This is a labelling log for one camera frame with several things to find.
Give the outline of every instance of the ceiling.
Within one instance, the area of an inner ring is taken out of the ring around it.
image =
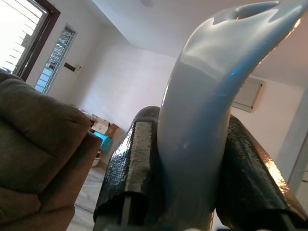
[[[194,29],[212,14],[253,0],[92,0],[135,46],[177,57]],[[308,17],[254,75],[308,88]]]

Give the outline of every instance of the light blue curved object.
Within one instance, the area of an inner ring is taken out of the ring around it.
[[[223,10],[184,46],[166,88],[158,149],[174,228],[208,230],[214,209],[230,106],[248,75],[300,22],[306,0]]]

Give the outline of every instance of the blue box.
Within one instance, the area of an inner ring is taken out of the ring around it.
[[[110,150],[112,144],[113,144],[113,140],[110,139],[108,136],[98,132],[98,131],[95,131],[94,132],[94,135],[102,138],[103,142],[101,144],[101,150],[104,151],[104,152],[107,152]]]

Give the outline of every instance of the tiled floor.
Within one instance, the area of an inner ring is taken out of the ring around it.
[[[105,170],[93,167],[75,202],[75,215],[66,231],[92,231],[93,212],[101,190]]]

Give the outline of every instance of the brown couch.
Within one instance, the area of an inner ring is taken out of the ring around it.
[[[77,109],[0,72],[0,230],[65,231],[99,150]]]

